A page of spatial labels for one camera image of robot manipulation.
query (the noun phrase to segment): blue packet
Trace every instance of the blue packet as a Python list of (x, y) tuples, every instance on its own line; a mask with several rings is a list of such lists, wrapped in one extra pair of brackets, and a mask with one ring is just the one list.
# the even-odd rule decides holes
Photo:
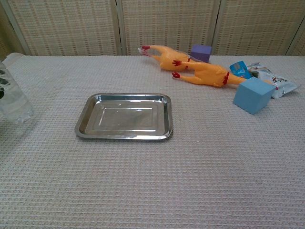
[(250, 79), (252, 77), (243, 61), (232, 64), (230, 70), (234, 75), (245, 79)]

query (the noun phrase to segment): woven screen panel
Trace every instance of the woven screen panel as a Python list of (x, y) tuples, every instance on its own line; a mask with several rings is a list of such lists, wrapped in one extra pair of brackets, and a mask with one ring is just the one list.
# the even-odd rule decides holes
[(218, 55), (285, 55), (304, 0), (225, 0), (213, 41)]
[(12, 52), (24, 53), (24, 50), (0, 4), (0, 61)]
[(33, 55), (117, 53), (111, 0), (9, 0)]
[(303, 30), (301, 36), (297, 40), (291, 55), (293, 56), (305, 56), (305, 30)]
[(141, 45), (159, 44), (189, 52), (207, 44), (214, 0), (122, 1), (128, 55)]

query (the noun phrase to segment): purple cube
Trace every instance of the purple cube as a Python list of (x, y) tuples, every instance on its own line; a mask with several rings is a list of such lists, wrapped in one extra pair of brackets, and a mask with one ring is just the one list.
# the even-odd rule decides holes
[(191, 57), (208, 63), (209, 59), (210, 59), (211, 52), (212, 52), (212, 47), (211, 46), (196, 44), (192, 47)]

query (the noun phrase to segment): tray rim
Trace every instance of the tray rim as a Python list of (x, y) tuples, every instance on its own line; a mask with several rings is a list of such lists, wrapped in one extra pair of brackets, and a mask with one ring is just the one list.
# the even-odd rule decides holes
[[(101, 137), (96, 137), (96, 136), (92, 136), (92, 135), (86, 135), (80, 132), (80, 126), (81, 126), (81, 122), (86, 114), (86, 111), (89, 107), (90, 101), (91, 99), (93, 99), (94, 97), (96, 97), (97, 95), (125, 95), (125, 96), (141, 96), (141, 95), (160, 95), (163, 96), (167, 99), (167, 117), (168, 117), (168, 131), (165, 132), (163, 135), (161, 136), (151, 136), (151, 135), (138, 135), (137, 137), (123, 137), (122, 135), (104, 135)], [(168, 138), (171, 133), (173, 131), (173, 114), (172, 114), (172, 101), (171, 98), (165, 94), (162, 93), (96, 93), (91, 95), (87, 101), (86, 104), (81, 112), (81, 115), (75, 125), (74, 128), (74, 132), (78, 137), (81, 138), (86, 138), (86, 139), (125, 139), (125, 140), (163, 140)]]

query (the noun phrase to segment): white tablecloth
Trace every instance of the white tablecloth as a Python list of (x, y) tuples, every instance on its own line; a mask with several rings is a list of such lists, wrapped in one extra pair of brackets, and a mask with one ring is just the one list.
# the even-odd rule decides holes
[[(232, 103), (235, 85), (175, 80), (148, 57), (6, 60), (36, 117), (0, 116), (0, 227), (305, 228), (305, 57), (211, 57), (239, 60), (303, 86), (251, 115)], [(172, 136), (78, 138), (95, 93), (170, 96)]]

